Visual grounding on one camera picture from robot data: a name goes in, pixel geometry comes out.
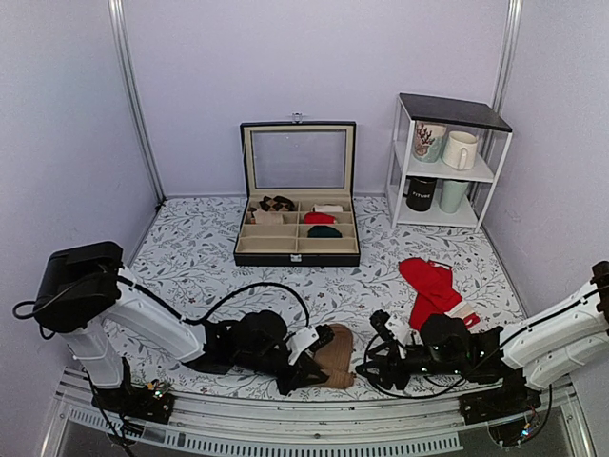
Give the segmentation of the tan ribbed sock pair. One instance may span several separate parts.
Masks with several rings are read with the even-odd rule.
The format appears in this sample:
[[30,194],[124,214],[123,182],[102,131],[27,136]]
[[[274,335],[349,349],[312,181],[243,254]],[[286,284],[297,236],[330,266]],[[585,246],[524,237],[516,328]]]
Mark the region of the tan ribbed sock pair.
[[327,380],[318,384],[318,387],[347,389],[352,387],[355,381],[355,374],[350,370],[354,349],[353,335],[351,330],[342,324],[332,324],[330,328],[334,338],[313,355],[313,360],[327,376]]

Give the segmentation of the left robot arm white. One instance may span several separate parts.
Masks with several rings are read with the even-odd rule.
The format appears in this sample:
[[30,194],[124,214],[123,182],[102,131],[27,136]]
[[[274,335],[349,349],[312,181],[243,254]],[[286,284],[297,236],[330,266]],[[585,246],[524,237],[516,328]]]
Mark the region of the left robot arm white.
[[274,377],[283,395],[327,380],[310,354],[332,340],[330,327],[290,333],[284,319],[268,309],[238,320],[187,318],[139,284],[122,256],[114,242],[54,252],[33,306],[36,322],[64,338],[120,412],[134,412],[142,395],[127,381],[130,369],[104,332],[107,320],[139,333],[194,371],[224,375],[245,368]]

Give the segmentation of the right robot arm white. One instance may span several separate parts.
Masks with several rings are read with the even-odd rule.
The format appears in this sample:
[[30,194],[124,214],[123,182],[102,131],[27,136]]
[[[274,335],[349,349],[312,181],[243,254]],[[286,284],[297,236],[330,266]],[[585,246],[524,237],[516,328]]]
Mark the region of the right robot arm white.
[[541,391],[608,349],[608,264],[558,304],[526,320],[476,331],[481,320],[452,287],[443,264],[410,258],[399,265],[417,291],[410,320],[383,310],[370,323],[381,338],[356,367],[378,390],[405,389],[414,375],[457,375],[480,385],[510,379],[492,395],[492,407],[511,415],[525,404],[529,388]]

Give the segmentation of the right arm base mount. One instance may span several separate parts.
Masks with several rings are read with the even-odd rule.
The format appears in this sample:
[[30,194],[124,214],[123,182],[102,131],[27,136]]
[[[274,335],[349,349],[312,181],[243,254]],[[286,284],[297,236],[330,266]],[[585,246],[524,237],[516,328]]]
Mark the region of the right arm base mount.
[[467,425],[523,413],[541,406],[540,392],[526,385],[523,368],[511,368],[501,360],[484,364],[467,381],[499,387],[459,397],[460,414]]

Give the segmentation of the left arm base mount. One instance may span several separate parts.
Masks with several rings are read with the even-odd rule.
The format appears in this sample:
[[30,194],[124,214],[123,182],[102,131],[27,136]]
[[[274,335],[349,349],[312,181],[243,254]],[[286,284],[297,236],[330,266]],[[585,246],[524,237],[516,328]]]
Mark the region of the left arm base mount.
[[102,410],[117,413],[122,419],[134,418],[167,425],[171,416],[175,397],[170,384],[154,379],[144,386],[131,382],[130,366],[122,358],[122,380],[118,387],[99,387],[90,382],[93,400],[91,403]]

